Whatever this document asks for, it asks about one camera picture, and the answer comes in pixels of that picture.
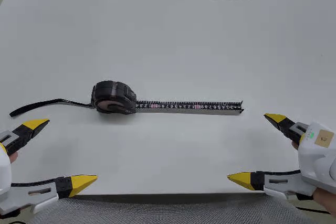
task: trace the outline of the cable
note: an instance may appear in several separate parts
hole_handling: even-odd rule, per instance
[[[302,211],[308,211],[308,212],[318,212],[319,214],[325,214],[325,215],[330,215],[329,212],[327,211],[322,211],[322,210],[315,210],[315,209],[310,209],[310,208],[303,208],[303,207],[296,207],[299,210]]]

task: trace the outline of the tape measure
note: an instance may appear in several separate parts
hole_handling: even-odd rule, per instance
[[[11,117],[51,104],[66,104],[96,109],[100,113],[133,114],[136,112],[198,113],[198,114],[241,114],[243,102],[162,102],[137,101],[137,95],[122,82],[102,81],[97,83],[91,94],[91,103],[84,104],[65,99],[37,102],[11,112]]]

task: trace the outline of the label sticker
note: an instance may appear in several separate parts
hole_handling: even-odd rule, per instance
[[[328,148],[333,137],[334,137],[333,132],[320,130],[319,135],[315,140],[315,144]]]

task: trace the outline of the yellow fingertip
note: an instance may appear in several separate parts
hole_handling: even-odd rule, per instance
[[[304,139],[304,137],[306,136],[305,133],[302,134],[301,138],[300,138],[300,141],[299,141],[299,144],[301,144],[302,140]]]
[[[24,122],[22,125],[34,130],[37,127],[39,127],[40,125],[44,124],[45,122],[48,122],[49,119],[37,119],[37,120],[31,120],[31,121],[27,121]]]
[[[5,146],[2,144],[2,143],[0,143],[0,147],[4,150],[4,152],[7,154],[7,150],[6,150],[6,148],[5,148]]]
[[[276,123],[280,123],[282,120],[284,120],[286,118],[285,115],[279,115],[279,114],[268,114],[268,113],[266,113],[265,116],[267,118],[272,119]]]
[[[254,191],[255,189],[251,185],[251,173],[236,173],[227,175],[227,178],[234,183],[237,183],[249,190]]]
[[[73,197],[78,194],[80,191],[87,188],[93,182],[97,180],[97,175],[78,175],[78,176],[71,176],[72,182],[72,191],[69,197]]]

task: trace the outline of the white tabletop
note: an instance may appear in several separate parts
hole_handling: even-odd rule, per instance
[[[228,174],[298,168],[262,115],[336,128],[335,0],[4,0],[0,129],[49,125],[19,152],[14,182],[97,174],[84,194],[246,191]],[[101,115],[102,80],[140,100],[244,100],[240,116]]]

